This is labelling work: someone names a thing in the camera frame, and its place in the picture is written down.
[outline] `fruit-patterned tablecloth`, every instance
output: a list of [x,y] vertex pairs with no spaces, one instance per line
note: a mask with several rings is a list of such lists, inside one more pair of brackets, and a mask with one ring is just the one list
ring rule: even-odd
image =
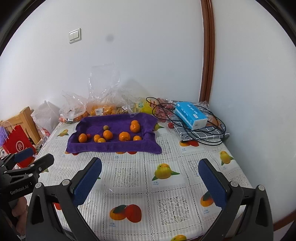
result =
[[[162,154],[84,152],[74,156],[65,150],[76,124],[59,124],[37,157],[51,153],[55,159],[39,181],[45,186],[59,184],[71,179],[92,157],[99,157],[103,163],[100,177],[78,209],[100,240],[184,241],[201,236],[221,208],[215,206],[198,174],[199,160],[207,158],[228,180],[251,185],[224,144],[184,144],[167,123],[159,126],[155,135]],[[57,213],[69,230],[62,211]]]

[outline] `blue tissue package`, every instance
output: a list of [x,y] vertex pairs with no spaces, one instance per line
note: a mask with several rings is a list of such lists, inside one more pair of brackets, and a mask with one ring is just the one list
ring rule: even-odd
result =
[[204,128],[207,124],[207,117],[190,102],[177,102],[175,114],[180,117],[191,130]]

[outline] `bag of fruit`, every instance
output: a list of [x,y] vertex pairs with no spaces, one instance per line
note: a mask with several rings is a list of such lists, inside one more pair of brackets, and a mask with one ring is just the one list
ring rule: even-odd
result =
[[125,91],[119,88],[120,74],[115,64],[93,66],[89,77],[86,110],[91,116],[131,113]]
[[86,111],[87,99],[72,92],[62,91],[67,103],[60,109],[60,122],[73,123],[88,116]]

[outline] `purple tray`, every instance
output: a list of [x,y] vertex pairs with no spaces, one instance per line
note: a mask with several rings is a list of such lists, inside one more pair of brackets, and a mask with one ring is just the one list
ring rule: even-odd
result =
[[[130,131],[132,120],[137,120],[140,123],[141,130],[139,133],[133,133]],[[145,151],[160,154],[162,150],[156,143],[155,134],[153,132],[156,123],[157,118],[145,113],[85,117],[77,124],[76,132],[70,136],[66,151],[69,153],[80,153],[85,151]],[[109,126],[109,130],[113,133],[113,138],[107,140],[107,142],[94,142],[93,136],[95,134],[99,134],[103,137],[104,125]],[[126,131],[131,135],[131,141],[119,141],[118,136],[123,131]],[[86,143],[80,143],[78,137],[81,133],[91,134],[92,138],[87,140]],[[136,135],[142,137],[142,140],[133,141],[133,137]]]

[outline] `human hand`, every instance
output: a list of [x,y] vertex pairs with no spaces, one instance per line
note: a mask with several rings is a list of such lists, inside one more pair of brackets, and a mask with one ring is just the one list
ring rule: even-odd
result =
[[18,217],[18,222],[16,225],[16,230],[19,232],[21,236],[26,234],[26,221],[28,212],[27,208],[27,200],[25,197],[20,197],[17,201],[16,206],[12,209],[11,213],[14,217]]

